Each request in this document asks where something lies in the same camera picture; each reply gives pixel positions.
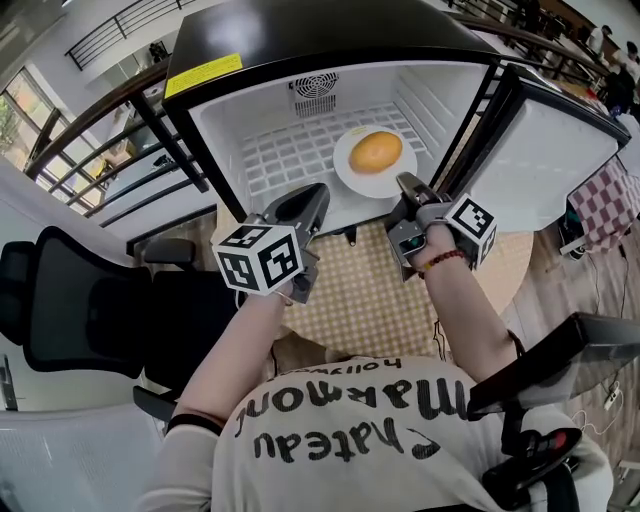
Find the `white plate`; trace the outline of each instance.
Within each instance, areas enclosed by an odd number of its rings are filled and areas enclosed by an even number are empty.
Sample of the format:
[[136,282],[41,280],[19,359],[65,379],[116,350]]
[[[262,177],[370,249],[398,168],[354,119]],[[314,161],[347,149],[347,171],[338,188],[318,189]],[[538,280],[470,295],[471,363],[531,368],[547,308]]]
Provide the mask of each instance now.
[[[402,153],[396,162],[377,174],[362,174],[355,172],[349,164],[349,156],[354,146],[367,135],[375,132],[393,133],[402,141]],[[401,172],[413,175],[418,171],[418,161],[411,145],[399,132],[389,130],[383,126],[358,126],[346,132],[333,150],[333,166],[336,174],[354,192],[374,199],[385,199],[400,194],[400,186],[396,176]]]

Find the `fridge top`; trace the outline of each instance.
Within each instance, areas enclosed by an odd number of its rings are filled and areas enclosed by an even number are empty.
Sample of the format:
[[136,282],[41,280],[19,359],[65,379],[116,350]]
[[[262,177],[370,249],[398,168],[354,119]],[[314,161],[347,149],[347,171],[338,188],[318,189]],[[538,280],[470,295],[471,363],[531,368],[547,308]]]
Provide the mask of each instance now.
[[234,0],[184,18],[167,83],[181,75],[189,85],[169,86],[165,103],[191,108],[332,67],[415,60],[488,64],[496,55],[423,0]]

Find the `mini fridge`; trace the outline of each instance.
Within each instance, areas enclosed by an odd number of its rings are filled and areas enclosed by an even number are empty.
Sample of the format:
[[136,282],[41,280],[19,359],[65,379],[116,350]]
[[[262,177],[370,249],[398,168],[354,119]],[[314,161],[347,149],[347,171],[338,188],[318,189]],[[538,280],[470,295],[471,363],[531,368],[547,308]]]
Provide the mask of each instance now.
[[341,182],[332,155],[345,131],[400,132],[430,183],[480,104],[495,58],[422,0],[233,0],[184,19],[164,108],[239,221],[324,182],[326,233],[382,217],[398,201]]
[[423,0],[231,0],[184,19],[163,104],[238,221],[314,182],[331,192],[323,233],[387,215],[399,197],[352,191],[332,160],[345,132],[379,125],[410,144],[423,182],[470,192],[500,231],[541,229],[626,135],[500,59]]

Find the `hand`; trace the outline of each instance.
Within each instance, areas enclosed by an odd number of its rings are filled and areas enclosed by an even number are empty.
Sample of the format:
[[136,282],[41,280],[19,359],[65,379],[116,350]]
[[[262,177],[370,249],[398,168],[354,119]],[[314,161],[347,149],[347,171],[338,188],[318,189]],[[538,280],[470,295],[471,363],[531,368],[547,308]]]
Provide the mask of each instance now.
[[427,245],[418,254],[411,258],[413,268],[423,268],[436,256],[453,251],[456,244],[451,230],[445,224],[432,224],[427,228]]

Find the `bracelet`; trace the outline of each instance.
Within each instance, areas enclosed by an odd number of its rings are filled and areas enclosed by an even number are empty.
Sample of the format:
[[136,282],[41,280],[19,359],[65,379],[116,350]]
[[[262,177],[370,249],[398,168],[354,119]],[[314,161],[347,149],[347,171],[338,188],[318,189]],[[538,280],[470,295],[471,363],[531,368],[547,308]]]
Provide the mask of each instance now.
[[423,267],[423,271],[426,272],[427,270],[429,270],[430,268],[434,267],[435,265],[437,265],[438,263],[443,262],[444,260],[448,260],[449,258],[457,258],[460,257],[462,259],[466,259],[466,256],[464,254],[464,252],[462,252],[460,249],[456,249],[454,251],[449,251],[449,252],[444,252],[442,254],[440,254],[439,256],[436,256],[435,258],[433,258],[431,261],[425,263],[424,267]]
[[282,297],[284,299],[284,305],[285,306],[293,306],[293,301],[291,300],[291,297],[287,297],[284,293],[279,292],[278,290],[273,290],[271,293],[275,293],[276,295],[280,295],[280,297]]

